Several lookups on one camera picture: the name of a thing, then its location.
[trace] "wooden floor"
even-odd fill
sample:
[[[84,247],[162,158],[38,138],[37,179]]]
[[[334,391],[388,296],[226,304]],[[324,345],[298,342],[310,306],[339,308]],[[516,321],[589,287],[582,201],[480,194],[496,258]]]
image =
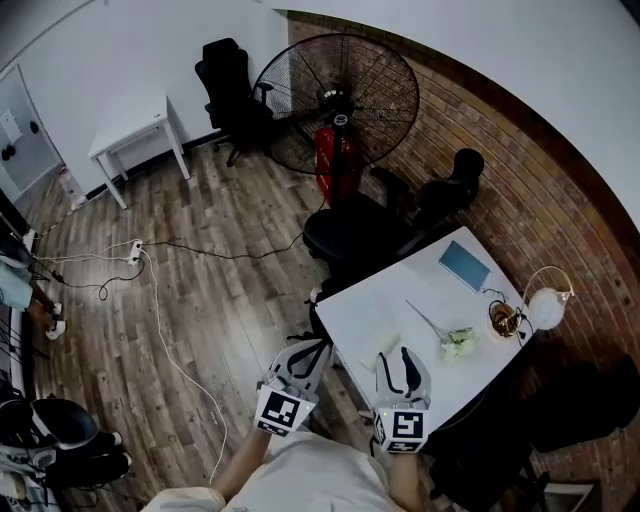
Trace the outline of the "wooden floor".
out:
[[[288,246],[320,207],[315,181],[260,156],[240,157],[228,169],[227,151],[193,150],[189,181],[173,158],[141,173],[125,188],[128,210],[105,194],[39,240],[37,254],[96,253],[135,238],[172,240],[225,255]],[[19,207],[44,232],[67,205],[55,179],[45,179]],[[159,280],[169,351],[218,400],[228,426],[227,461],[252,424],[256,382],[285,346],[285,337],[309,328],[303,301],[326,269],[301,240],[260,260],[229,261],[162,245],[146,250]],[[128,252],[129,244],[103,256]],[[135,274],[125,262],[95,259],[57,268],[73,285]],[[167,358],[158,336],[149,262],[139,279],[109,284],[105,301],[95,288],[55,283],[45,290],[64,303],[68,331],[56,342],[46,342],[41,333],[34,336],[51,355],[50,361],[34,362],[36,392],[75,400],[103,430],[122,434],[134,464],[111,488],[147,500],[166,487],[206,485],[223,428],[211,400]],[[357,416],[343,372],[325,372],[321,421],[335,439],[366,450],[370,431]],[[104,490],[98,495],[100,510],[134,510],[141,504]],[[73,499],[87,502],[80,492]]]

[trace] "person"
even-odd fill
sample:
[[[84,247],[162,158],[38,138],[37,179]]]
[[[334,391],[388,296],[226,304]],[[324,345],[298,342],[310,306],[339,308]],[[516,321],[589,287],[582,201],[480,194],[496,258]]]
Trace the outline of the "person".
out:
[[[62,304],[54,303],[31,279],[21,263],[0,254],[0,302],[18,311],[27,311],[45,329],[47,338],[55,340],[66,330],[60,320]]]
[[[387,479],[350,446],[311,432],[271,439],[254,428],[213,487],[166,489],[144,512],[422,512],[418,455],[392,457]]]

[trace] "door frame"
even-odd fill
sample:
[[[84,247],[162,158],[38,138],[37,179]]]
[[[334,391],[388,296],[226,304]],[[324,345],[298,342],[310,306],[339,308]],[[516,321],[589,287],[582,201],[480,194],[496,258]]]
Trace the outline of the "door frame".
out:
[[[22,69],[20,68],[20,63],[18,62],[18,59],[12,60],[9,64],[7,64],[4,67],[4,69],[0,70],[0,80],[3,80],[9,73],[11,73],[14,70],[18,73],[18,76],[20,77],[20,81],[22,82],[22,87],[25,92],[25,100],[27,102],[27,105],[29,106],[29,109],[31,110],[31,114],[33,115],[34,119],[37,121],[38,126],[40,127],[40,132],[42,133],[42,136],[44,137],[44,140],[47,143],[47,146],[49,146],[49,149],[51,150],[53,155],[58,158],[57,163],[55,163],[49,169],[47,169],[42,174],[40,174],[40,176],[38,176],[35,180],[29,183],[29,185],[27,185],[25,189],[22,191],[19,190],[18,187],[15,185],[15,183],[7,173],[6,169],[4,168],[4,165],[2,165],[2,161],[0,161],[0,187],[5,191],[7,197],[9,197],[11,202],[15,203],[18,200],[18,198],[22,194],[24,194],[27,190],[29,190],[38,180],[40,180],[40,178],[42,178],[45,174],[53,171],[54,169],[61,167],[64,161],[62,160],[62,157],[60,156],[58,149],[54,146],[53,142],[51,141],[51,137],[49,137],[49,132],[47,132],[47,129],[45,128],[44,123],[42,122],[42,119],[40,119],[40,116],[38,115],[38,110],[36,109],[36,106],[33,104],[33,100],[31,99],[31,93],[29,93],[29,88],[27,87],[27,82],[25,81],[24,75],[22,74]]]

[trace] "fan grille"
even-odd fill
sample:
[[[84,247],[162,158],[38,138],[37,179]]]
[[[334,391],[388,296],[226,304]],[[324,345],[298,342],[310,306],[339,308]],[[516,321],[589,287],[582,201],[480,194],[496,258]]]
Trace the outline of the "fan grille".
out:
[[[363,166],[392,151],[407,135],[418,111],[413,70],[393,49],[352,34],[326,34],[300,41],[274,58],[257,83],[266,95],[276,128],[271,157],[290,169],[313,173],[315,134],[330,126],[336,111],[327,97],[355,108],[346,137]],[[262,92],[254,87],[254,97]]]

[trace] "brick wall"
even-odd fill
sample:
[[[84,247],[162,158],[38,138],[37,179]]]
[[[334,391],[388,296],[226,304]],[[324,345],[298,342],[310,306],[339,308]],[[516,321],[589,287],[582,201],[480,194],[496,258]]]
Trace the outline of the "brick wall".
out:
[[[357,23],[289,12],[290,43],[327,32],[381,40],[416,73],[417,120],[381,165],[416,189],[448,176],[458,149],[480,151],[486,161],[480,192],[460,222],[521,291],[542,265],[571,275],[578,298],[558,328],[537,337],[513,389],[529,394],[576,360],[606,370],[627,352],[640,367],[640,237],[580,153],[513,95],[434,50]],[[366,179],[363,187],[375,193]],[[561,280],[545,279],[562,287]],[[534,465],[558,481],[601,480],[603,510],[621,510],[640,482],[640,421],[606,439],[535,455]]]

